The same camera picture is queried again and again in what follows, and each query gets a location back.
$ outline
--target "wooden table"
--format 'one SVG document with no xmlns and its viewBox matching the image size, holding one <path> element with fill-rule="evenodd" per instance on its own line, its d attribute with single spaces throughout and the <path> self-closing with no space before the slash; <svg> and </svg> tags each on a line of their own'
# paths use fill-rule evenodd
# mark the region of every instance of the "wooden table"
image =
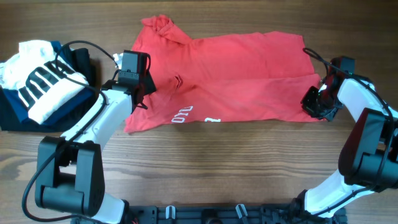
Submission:
<svg viewBox="0 0 398 224">
<path fill-rule="evenodd" d="M 374 80 L 381 96 L 398 108 L 396 1 L 16 2 L 0 4 L 0 60 L 31 39 L 89 40 L 112 54 L 122 52 L 141 30 L 140 19 L 166 14 L 193 38 L 273 30 L 301 34 L 327 60 L 355 58 L 356 72 Z M 102 81 L 109 79 L 112 63 L 96 50 L 91 56 L 101 62 Z M 323 65 L 313 64 L 324 76 Z M 131 135 L 121 126 L 103 151 L 106 190 L 132 205 L 289 202 L 336 170 L 353 125 L 343 110 L 332 123 L 173 124 Z M 43 136 L 0 133 L 0 223 L 33 222 L 22 214 L 21 197 Z M 352 224 L 397 223 L 398 191 L 347 207 Z M 37 208 L 32 194 L 29 208 L 42 217 L 60 215 Z"/>
</svg>

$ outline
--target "wire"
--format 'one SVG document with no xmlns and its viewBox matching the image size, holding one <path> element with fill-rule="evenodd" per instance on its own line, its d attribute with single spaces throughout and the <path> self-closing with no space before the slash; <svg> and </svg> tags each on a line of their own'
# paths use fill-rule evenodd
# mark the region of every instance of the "wire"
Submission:
<svg viewBox="0 0 398 224">
<path fill-rule="evenodd" d="M 120 69 L 117 69 L 116 71 L 114 71 L 112 80 L 114 80 L 116 78 L 116 75 L 120 72 Z"/>
<path fill-rule="evenodd" d="M 151 59 L 150 59 L 150 55 L 149 54 L 147 54 L 147 56 L 148 56 L 148 59 L 149 59 L 149 62 L 148 62 L 148 68 L 147 68 L 147 72 L 149 71 L 149 69 L 150 69 L 150 61 L 151 61 Z"/>
<path fill-rule="evenodd" d="M 321 58 L 321 56 L 319 56 L 312 49 L 304 48 L 303 51 L 306 54 L 308 54 L 309 56 L 311 56 L 311 57 L 317 59 L 318 61 L 322 62 L 323 64 L 325 64 L 327 66 L 330 66 L 330 67 L 332 67 L 332 68 L 334 68 L 334 69 L 336 69 L 336 70 L 338 70 L 340 72 L 343 72 L 346 75 L 345 78 L 352 78 L 353 80 L 357 81 L 360 85 L 365 87 L 365 89 L 369 90 L 380 101 L 380 104 L 382 105 L 383 109 L 387 112 L 388 117 L 389 117 L 389 132 L 388 132 L 389 137 L 388 137 L 388 142 L 386 144 L 386 150 L 384 151 L 383 158 L 382 158 L 382 161 L 380 162 L 379 168 L 377 170 L 376 178 L 375 178 L 373 184 L 371 186 L 369 186 L 369 187 L 365 187 L 363 189 L 355 190 L 349 196 L 345 197 L 343 200 L 341 200 L 340 202 L 336 203 L 335 205 L 333 205 L 331 207 L 328 207 L 327 209 L 325 209 L 323 211 L 320 211 L 320 212 L 317 212 L 317 213 L 311 215 L 311 216 L 317 217 L 317 216 L 322 215 L 322 214 L 324 214 L 326 212 L 330 212 L 330 211 L 332 211 L 335 208 L 338 208 L 340 205 L 344 204 L 349 199 L 355 197 L 357 194 L 359 194 L 361 192 L 365 192 L 367 190 L 375 190 L 377 188 L 377 185 L 379 184 L 379 181 L 380 181 L 380 178 L 381 178 L 381 173 L 382 173 L 382 171 L 384 169 L 384 165 L 386 164 L 386 161 L 387 161 L 388 152 L 389 152 L 389 149 L 390 149 L 391 144 L 392 144 L 392 138 L 394 137 L 394 117 L 392 116 L 392 113 L 391 113 L 387 103 L 384 102 L 384 100 L 380 97 L 380 95 L 377 94 L 376 91 L 374 91 L 370 87 L 369 84 L 365 84 L 359 78 L 357 78 L 357 77 L 360 77 L 359 75 L 348 73 L 348 72 L 343 71 L 342 69 L 332 65 L 331 63 L 329 63 L 329 62 L 325 61 L 323 58 Z M 306 218 L 306 219 L 299 220 L 299 221 L 295 222 L 294 224 L 305 222 L 308 219 L 309 219 L 309 217 Z"/>
<path fill-rule="evenodd" d="M 27 196 L 34 184 L 34 182 L 37 180 L 37 178 L 39 177 L 39 175 L 43 172 L 43 170 L 50 164 L 50 162 L 59 154 L 61 154 L 76 138 L 78 138 L 80 135 L 82 135 L 84 133 L 84 131 L 87 129 L 87 127 L 101 114 L 101 112 L 104 110 L 105 106 L 106 106 L 106 95 L 101 91 L 101 90 L 97 90 L 96 88 L 89 86 L 87 84 L 84 83 L 80 83 L 76 80 L 73 80 L 67 76 L 65 76 L 59 69 L 58 69 L 58 56 L 60 55 L 60 53 L 62 52 L 63 49 L 65 49 L 66 47 L 69 47 L 69 45 L 71 44 L 77 44 L 77 43 L 81 43 L 81 44 L 88 44 L 91 46 L 96 47 L 98 50 L 102 51 L 104 54 L 106 54 L 116 65 L 117 63 L 114 61 L 114 58 L 107 53 L 104 49 L 102 49 L 100 46 L 93 44 L 89 41 L 85 41 L 85 40 L 74 40 L 71 42 L 68 42 L 66 44 L 64 44 L 60 50 L 57 52 L 57 54 L 55 55 L 55 70 L 56 72 L 61 76 L 66 78 L 67 80 L 79 84 L 85 88 L 88 88 L 90 90 L 93 90 L 94 92 L 98 93 L 99 95 L 101 95 L 101 97 L 103 98 L 103 102 L 101 107 L 99 108 L 99 110 L 93 115 L 93 117 L 90 118 L 90 120 L 81 128 L 79 129 L 79 131 L 72 136 L 69 140 L 66 141 L 66 143 L 61 146 L 57 151 L 55 151 L 46 161 L 44 161 L 44 163 L 37 169 L 36 173 L 32 176 L 32 178 L 30 179 L 29 183 L 26 186 L 26 189 L 24 191 L 24 194 L 22 196 L 22 211 L 24 212 L 24 214 L 30 218 L 31 220 L 37 221 L 37 222 L 56 222 L 56 221 L 61 221 L 61 220 L 66 220 L 69 218 L 81 218 L 84 220 L 88 220 L 90 222 L 96 222 L 96 223 L 102 223 L 98 220 L 94 220 L 88 217 L 85 217 L 83 215 L 67 215 L 64 217 L 58 217 L 58 218 L 39 218 L 36 217 L 34 215 L 32 215 L 28 209 L 27 209 Z"/>
<path fill-rule="evenodd" d="M 333 108 L 331 110 L 329 110 L 329 112 L 326 115 L 323 115 L 322 117 L 317 117 L 315 119 L 324 119 L 326 118 L 329 114 L 333 113 L 334 111 L 336 111 L 336 108 Z"/>
</svg>

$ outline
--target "pile of clothes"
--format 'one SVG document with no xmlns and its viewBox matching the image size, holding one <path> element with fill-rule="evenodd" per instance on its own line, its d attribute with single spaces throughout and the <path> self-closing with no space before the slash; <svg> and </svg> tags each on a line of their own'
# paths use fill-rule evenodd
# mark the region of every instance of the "pile of clothes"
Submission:
<svg viewBox="0 0 398 224">
<path fill-rule="evenodd" d="M 31 40 L 0 63 L 0 127 L 3 131 L 66 131 L 96 101 L 95 94 L 65 79 L 96 85 L 95 66 L 87 49 L 61 49 L 59 41 Z"/>
</svg>

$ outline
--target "white cloth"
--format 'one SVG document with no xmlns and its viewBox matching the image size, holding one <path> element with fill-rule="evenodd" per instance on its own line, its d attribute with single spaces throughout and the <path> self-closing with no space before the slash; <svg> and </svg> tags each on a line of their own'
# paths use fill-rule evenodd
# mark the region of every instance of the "white cloth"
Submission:
<svg viewBox="0 0 398 224">
<path fill-rule="evenodd" d="M 19 43 L 19 53 L 11 57 L 7 62 L 0 64 L 0 84 L 5 89 L 18 90 L 19 97 L 22 102 L 29 108 L 28 116 L 39 124 L 42 124 L 50 115 L 59 109 L 64 103 L 73 98 L 84 87 L 73 83 L 65 78 L 60 78 L 54 74 L 46 65 L 46 62 L 55 60 L 56 52 L 54 52 L 52 45 L 44 40 L 31 40 Z M 75 72 L 61 57 L 58 56 L 58 63 L 67 66 L 73 73 L 68 74 L 62 71 L 68 78 L 78 82 L 88 84 L 86 78 Z M 51 84 L 40 73 L 35 72 L 38 67 L 43 68 L 48 76 L 53 76 Z M 40 82 L 44 82 L 48 86 L 48 90 L 43 90 L 38 83 L 32 81 L 32 77 Z M 33 91 L 26 88 L 26 82 L 29 82 L 36 87 L 36 91 L 40 91 L 41 96 L 34 95 Z M 30 105 L 26 98 L 21 94 L 21 89 L 26 89 L 30 97 L 34 100 Z"/>
</svg>

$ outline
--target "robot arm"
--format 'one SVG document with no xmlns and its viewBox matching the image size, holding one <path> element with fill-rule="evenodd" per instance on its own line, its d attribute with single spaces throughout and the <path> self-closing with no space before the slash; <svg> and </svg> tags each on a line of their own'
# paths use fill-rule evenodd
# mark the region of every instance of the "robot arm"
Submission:
<svg viewBox="0 0 398 224">
<path fill-rule="evenodd" d="M 155 91 L 149 69 L 146 69 L 147 58 L 145 53 L 124 51 L 118 81 L 108 80 L 101 87 L 106 98 L 99 97 L 86 115 L 60 138 L 47 136 L 40 142 L 38 169 L 50 155 L 67 145 L 106 100 L 101 114 L 38 176 L 37 206 L 91 217 L 100 223 L 131 223 L 128 202 L 105 193 L 101 151 L 123 120 L 137 107 L 146 108 L 142 103 L 144 95 Z M 59 167 L 70 164 L 76 164 L 75 175 L 60 172 Z"/>
<path fill-rule="evenodd" d="M 332 63 L 343 70 L 354 72 L 351 58 L 335 58 Z M 311 87 L 302 101 L 304 110 L 311 116 L 327 120 L 332 120 L 337 110 L 345 105 L 356 122 L 340 154 L 339 169 L 319 186 L 305 193 L 304 207 L 306 211 L 314 215 L 350 197 L 359 189 L 364 189 L 364 191 L 350 197 L 340 206 L 319 215 L 323 218 L 330 218 L 337 210 L 353 200 L 374 193 L 373 190 L 365 190 L 365 187 L 374 184 L 382 160 L 382 152 L 377 149 L 378 143 L 387 144 L 385 127 L 388 120 L 387 111 L 376 96 L 357 80 L 343 77 L 341 72 L 329 69 L 323 86 L 319 90 Z M 375 90 L 370 80 L 362 79 L 361 82 Z M 396 121 L 398 113 L 391 107 L 389 110 Z M 385 168 L 380 184 L 376 188 L 378 192 L 386 188 L 398 188 L 396 182 L 398 173 L 391 172 L 398 169 L 394 152 L 391 152 Z"/>
</svg>

